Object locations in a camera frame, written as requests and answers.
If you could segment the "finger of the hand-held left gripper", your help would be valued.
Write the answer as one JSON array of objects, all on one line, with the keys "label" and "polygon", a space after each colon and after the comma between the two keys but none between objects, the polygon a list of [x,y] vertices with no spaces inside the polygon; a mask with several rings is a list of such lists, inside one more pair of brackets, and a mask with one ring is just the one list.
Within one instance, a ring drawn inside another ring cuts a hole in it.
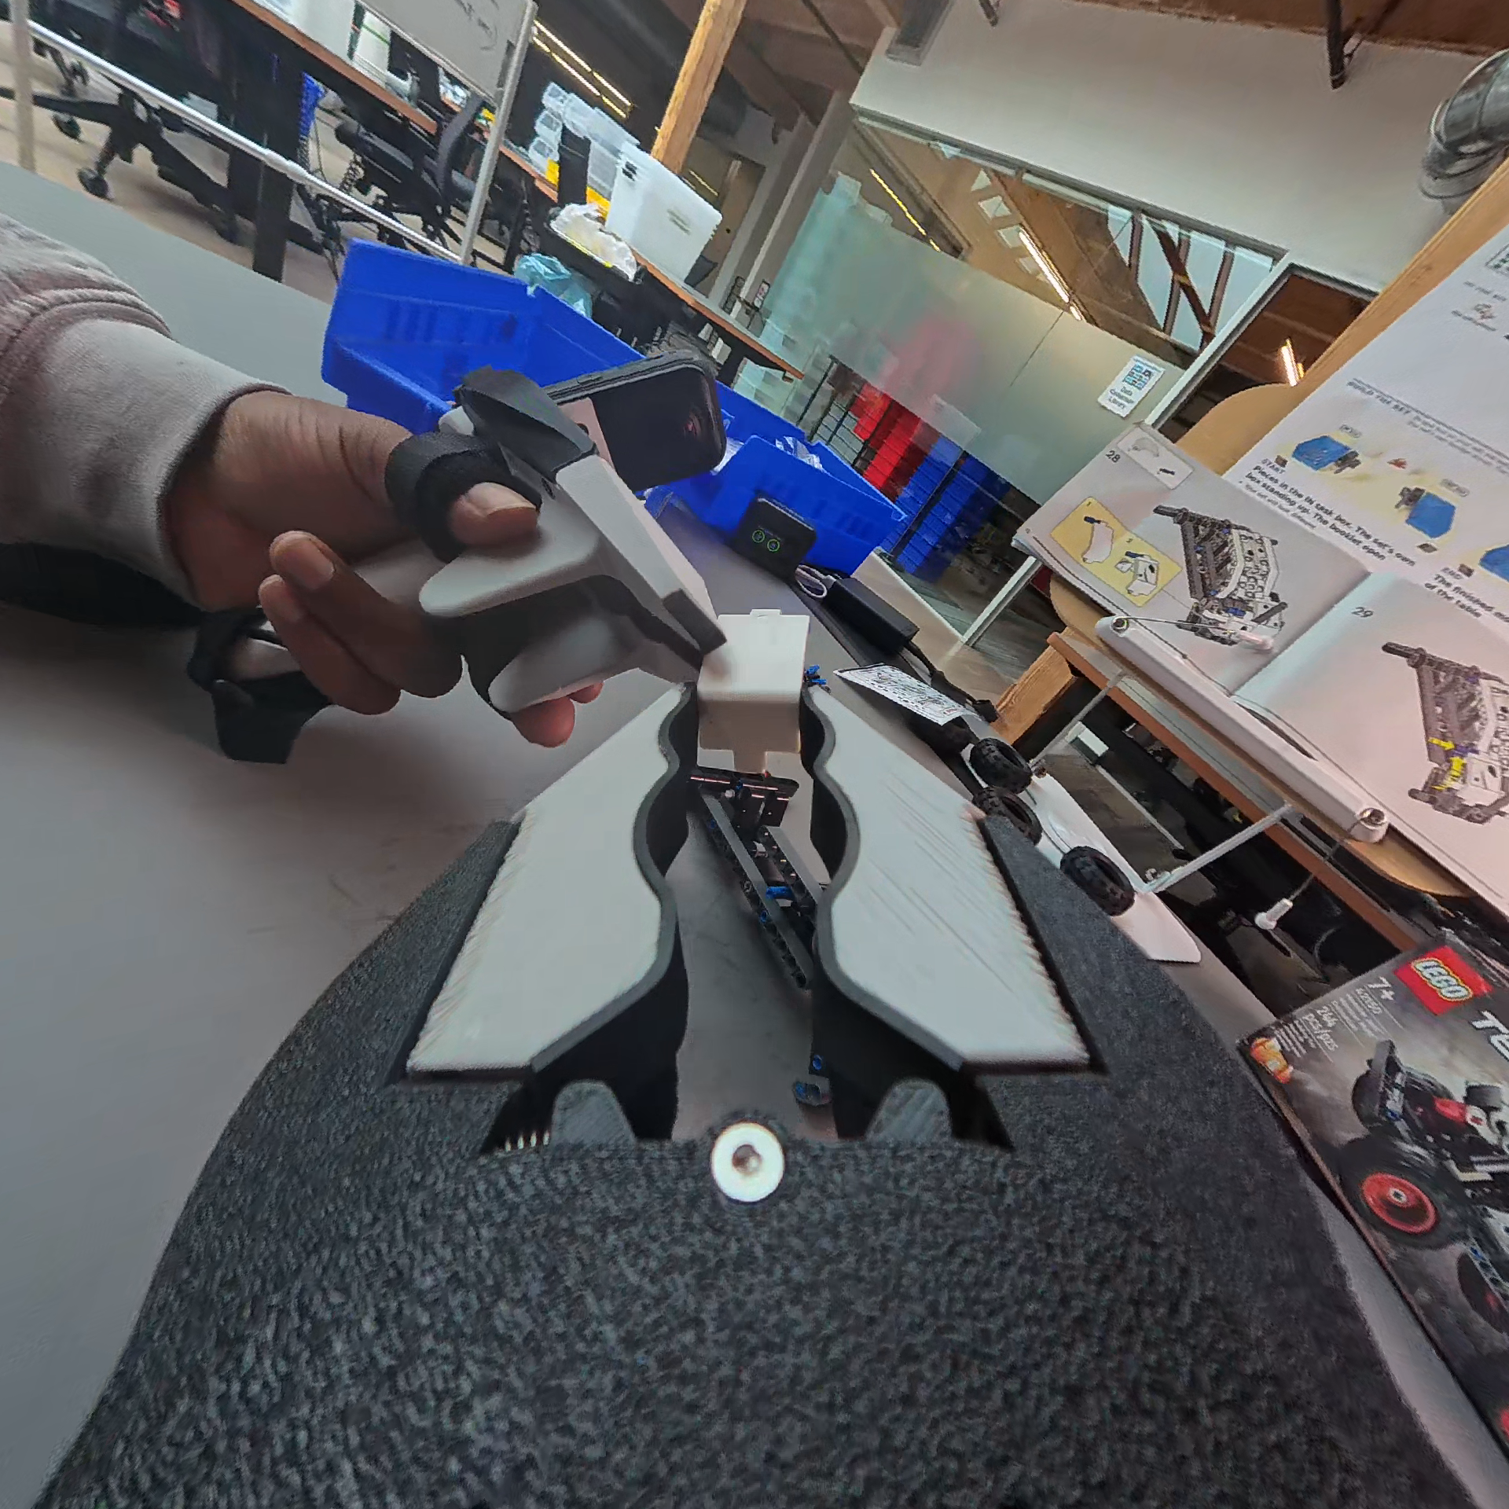
[{"label": "finger of the hand-held left gripper", "polygon": [[583,586],[601,610],[630,624],[644,646],[635,653],[642,669],[666,682],[696,682],[725,633],[687,556],[603,459],[565,466],[556,489],[597,538]]}]

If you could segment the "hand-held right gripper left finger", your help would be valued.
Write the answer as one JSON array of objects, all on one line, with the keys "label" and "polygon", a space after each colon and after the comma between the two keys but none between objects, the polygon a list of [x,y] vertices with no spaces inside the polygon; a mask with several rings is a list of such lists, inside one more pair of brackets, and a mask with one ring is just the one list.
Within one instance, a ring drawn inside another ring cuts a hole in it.
[{"label": "hand-held right gripper left finger", "polygon": [[409,1080],[517,1084],[504,1138],[599,1082],[637,1140],[669,1140],[689,991],[668,874],[694,755],[693,692],[671,689],[520,811],[407,1050]]}]

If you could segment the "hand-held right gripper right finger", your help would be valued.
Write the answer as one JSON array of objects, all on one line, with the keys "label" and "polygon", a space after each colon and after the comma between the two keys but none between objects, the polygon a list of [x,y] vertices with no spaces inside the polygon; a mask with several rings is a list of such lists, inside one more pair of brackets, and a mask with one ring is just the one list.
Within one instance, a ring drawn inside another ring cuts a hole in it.
[{"label": "hand-held right gripper right finger", "polygon": [[986,1082],[1090,1071],[1002,865],[1012,831],[829,691],[800,696],[800,762],[827,872],[811,1048],[838,1140],[905,1082],[937,1093],[946,1134],[1003,1140]]}]

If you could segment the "white curved brick panel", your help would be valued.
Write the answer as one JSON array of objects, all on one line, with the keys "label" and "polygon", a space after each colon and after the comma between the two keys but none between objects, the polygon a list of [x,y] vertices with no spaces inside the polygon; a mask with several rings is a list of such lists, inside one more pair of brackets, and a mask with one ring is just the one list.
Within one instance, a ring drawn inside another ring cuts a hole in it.
[{"label": "white curved brick panel", "polygon": [[723,644],[696,680],[698,746],[730,755],[730,770],[756,775],[772,753],[799,752],[808,615],[756,610],[718,615]]}]

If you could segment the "brick-built truck chassis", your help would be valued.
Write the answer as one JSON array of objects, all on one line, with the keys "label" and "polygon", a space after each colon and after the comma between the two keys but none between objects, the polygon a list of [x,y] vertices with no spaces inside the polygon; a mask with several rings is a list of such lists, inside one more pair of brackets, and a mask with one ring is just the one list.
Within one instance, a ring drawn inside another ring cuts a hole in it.
[{"label": "brick-built truck chassis", "polygon": [[677,874],[691,901],[694,1061],[738,1104],[772,1109],[831,1138],[833,1089],[815,1046],[817,904],[824,883],[788,847],[793,780],[698,766],[687,807],[703,858]]}]

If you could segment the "printed sticker sheet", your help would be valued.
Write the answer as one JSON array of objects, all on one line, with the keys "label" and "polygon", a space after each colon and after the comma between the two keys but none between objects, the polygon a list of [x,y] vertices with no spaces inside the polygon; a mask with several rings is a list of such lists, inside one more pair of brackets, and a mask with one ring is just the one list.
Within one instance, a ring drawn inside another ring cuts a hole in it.
[{"label": "printed sticker sheet", "polygon": [[932,726],[960,723],[968,708],[915,676],[885,665],[847,667],[836,673],[844,683],[880,698],[883,703]]}]

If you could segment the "grey desk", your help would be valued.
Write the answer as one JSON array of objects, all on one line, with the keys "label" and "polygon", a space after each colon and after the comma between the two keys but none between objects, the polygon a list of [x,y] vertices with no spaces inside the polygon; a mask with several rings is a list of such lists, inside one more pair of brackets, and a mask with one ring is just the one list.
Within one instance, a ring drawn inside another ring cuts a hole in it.
[{"label": "grey desk", "polygon": [[522,805],[452,694],[208,744],[175,644],[3,638],[3,1506],[1505,1506],[1230,1048],[1003,840],[1083,1075],[858,1141],[403,1059]]}]

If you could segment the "white task instruction poster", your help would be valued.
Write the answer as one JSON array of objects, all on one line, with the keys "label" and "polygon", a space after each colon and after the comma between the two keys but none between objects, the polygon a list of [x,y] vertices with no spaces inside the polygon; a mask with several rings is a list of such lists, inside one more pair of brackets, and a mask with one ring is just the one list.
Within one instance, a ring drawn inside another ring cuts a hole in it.
[{"label": "white task instruction poster", "polygon": [[1224,475],[1370,574],[1505,637],[1506,234],[1496,232]]}]

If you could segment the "black device green display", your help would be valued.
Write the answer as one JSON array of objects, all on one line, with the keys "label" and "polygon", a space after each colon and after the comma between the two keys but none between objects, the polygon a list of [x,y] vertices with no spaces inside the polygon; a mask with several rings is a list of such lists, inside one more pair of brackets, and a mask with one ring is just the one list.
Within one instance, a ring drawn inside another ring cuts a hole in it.
[{"label": "black device green display", "polygon": [[756,495],[729,532],[729,549],[766,576],[795,583],[817,543],[817,531],[775,500]]}]

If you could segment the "clear plastic bag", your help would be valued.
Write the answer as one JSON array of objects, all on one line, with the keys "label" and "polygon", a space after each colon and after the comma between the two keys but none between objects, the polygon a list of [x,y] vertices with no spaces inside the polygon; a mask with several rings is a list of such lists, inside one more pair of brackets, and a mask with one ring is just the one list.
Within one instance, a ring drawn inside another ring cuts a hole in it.
[{"label": "clear plastic bag", "polygon": [[531,200],[520,218],[511,276],[603,328],[619,328],[633,304],[637,265],[594,207],[558,209]]}]

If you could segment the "white storage container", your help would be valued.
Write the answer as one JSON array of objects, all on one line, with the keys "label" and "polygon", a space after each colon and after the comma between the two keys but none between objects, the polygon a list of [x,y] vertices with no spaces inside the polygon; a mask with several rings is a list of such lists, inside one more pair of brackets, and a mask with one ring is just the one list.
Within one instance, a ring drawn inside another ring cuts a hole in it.
[{"label": "white storage container", "polygon": [[684,285],[721,225],[716,207],[633,144],[615,162],[605,231],[633,256]]}]

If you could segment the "white document stand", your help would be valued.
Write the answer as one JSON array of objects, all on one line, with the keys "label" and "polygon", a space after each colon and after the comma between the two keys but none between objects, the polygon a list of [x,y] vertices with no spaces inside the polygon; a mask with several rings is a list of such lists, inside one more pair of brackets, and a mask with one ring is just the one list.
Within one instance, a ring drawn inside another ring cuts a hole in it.
[{"label": "white document stand", "polygon": [[1091,721],[1072,714],[1045,752],[1018,748],[1045,770],[1041,788],[1066,788],[1068,768],[1086,770],[1086,795],[1030,798],[1043,820],[1041,849],[1057,856],[1093,845],[1113,859],[1136,886],[1133,910],[1115,926],[1154,962],[1192,965],[1197,949],[1217,955],[1232,933],[1257,933],[1268,906],[1277,911],[1268,938],[1321,978],[1409,944],[1374,931],[1271,840],[1241,834],[1241,816],[1219,811],[1201,780],[1122,723],[1117,707],[1091,701]]}]

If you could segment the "black power adapter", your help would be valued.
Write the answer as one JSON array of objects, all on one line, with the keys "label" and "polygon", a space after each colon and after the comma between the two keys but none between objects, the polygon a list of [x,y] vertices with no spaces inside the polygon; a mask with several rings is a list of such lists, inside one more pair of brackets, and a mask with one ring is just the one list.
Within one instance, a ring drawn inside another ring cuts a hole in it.
[{"label": "black power adapter", "polygon": [[896,656],[915,646],[917,626],[853,577],[826,581],[820,602],[826,615],[881,656]]}]

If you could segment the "wooden side table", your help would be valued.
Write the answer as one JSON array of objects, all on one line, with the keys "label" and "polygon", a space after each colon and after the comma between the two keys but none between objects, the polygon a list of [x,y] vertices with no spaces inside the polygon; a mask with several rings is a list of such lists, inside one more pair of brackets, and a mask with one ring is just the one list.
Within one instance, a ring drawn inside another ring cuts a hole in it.
[{"label": "wooden side table", "polygon": [[1361,832],[1343,836],[1329,809],[1316,807],[1309,791],[1294,788],[1293,762],[1266,764],[1268,750],[1253,746],[1255,728],[1241,710],[1210,723],[1205,699],[1188,707],[1180,692],[1149,682],[1104,642],[1097,611],[1072,588],[1054,581],[1050,601],[1063,626],[1047,649],[1021,673],[998,703],[1005,737],[1018,748],[1045,752],[1048,735],[1066,734],[1070,716],[1091,721],[1093,698],[1118,708],[1124,725],[1138,726],[1154,746],[1201,780],[1217,809],[1241,816],[1239,832],[1268,838],[1314,877],[1350,913],[1393,942],[1408,942],[1420,919],[1480,917],[1467,885],[1427,859],[1395,832],[1370,841]]}]

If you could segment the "beige chair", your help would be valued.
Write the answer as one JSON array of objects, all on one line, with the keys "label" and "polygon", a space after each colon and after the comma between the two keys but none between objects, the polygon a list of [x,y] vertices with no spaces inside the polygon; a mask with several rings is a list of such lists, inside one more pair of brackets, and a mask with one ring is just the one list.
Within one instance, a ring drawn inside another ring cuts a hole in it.
[{"label": "beige chair", "polygon": [[1296,389],[1286,385],[1235,392],[1192,425],[1176,446],[1199,466],[1223,477],[1264,441],[1296,403]]}]

